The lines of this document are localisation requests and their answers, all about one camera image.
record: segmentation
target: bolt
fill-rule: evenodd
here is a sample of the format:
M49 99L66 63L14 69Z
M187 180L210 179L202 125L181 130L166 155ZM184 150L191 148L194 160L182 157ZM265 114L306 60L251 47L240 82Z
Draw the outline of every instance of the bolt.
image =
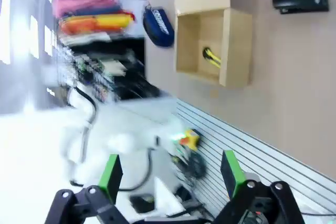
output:
M277 188L278 190L281 190L281 189L282 189L282 184L277 183L277 184L275 185L275 188Z
M249 183L247 183L247 186L249 188L254 188L256 186L256 184L254 182L250 181Z
M62 197L63 197L63 198L66 198L66 197L68 197L68 196L69 196L69 193L68 193L67 191L66 191L65 193L62 194Z
M91 194L94 194L96 192L96 190L94 189L94 188L91 188L90 190L89 190L89 193L91 193Z

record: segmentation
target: cardboard box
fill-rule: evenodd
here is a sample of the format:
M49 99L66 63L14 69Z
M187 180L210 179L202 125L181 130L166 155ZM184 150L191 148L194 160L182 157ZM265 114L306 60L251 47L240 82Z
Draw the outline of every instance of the cardboard box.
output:
M243 87L249 81L252 16L230 7L230 0L175 0L176 71ZM209 47L221 59L220 68L203 57Z

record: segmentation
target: brown table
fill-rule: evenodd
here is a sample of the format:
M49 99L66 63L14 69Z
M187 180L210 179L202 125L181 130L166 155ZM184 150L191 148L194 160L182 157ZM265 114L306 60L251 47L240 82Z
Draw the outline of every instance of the brown table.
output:
M174 21L174 0L149 0ZM254 17L251 84L227 90L174 71L174 49L146 42L149 81L336 179L336 10L280 15L271 0L232 0Z

